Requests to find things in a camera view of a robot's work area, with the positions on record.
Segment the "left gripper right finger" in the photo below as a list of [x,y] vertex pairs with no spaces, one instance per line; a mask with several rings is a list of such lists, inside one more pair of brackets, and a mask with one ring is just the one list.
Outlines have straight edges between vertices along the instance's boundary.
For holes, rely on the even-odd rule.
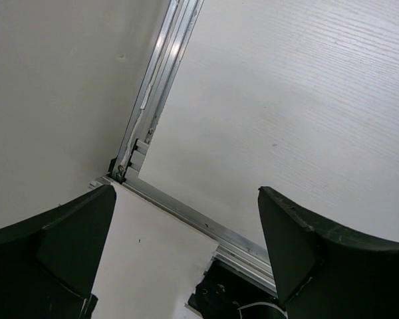
[[290,318],[399,318],[399,243],[305,209],[270,187],[258,207]]

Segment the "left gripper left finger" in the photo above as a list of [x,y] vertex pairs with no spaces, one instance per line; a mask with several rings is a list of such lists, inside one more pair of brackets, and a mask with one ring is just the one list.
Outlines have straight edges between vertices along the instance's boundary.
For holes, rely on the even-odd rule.
[[102,185],[0,229],[0,318],[91,318],[115,205]]

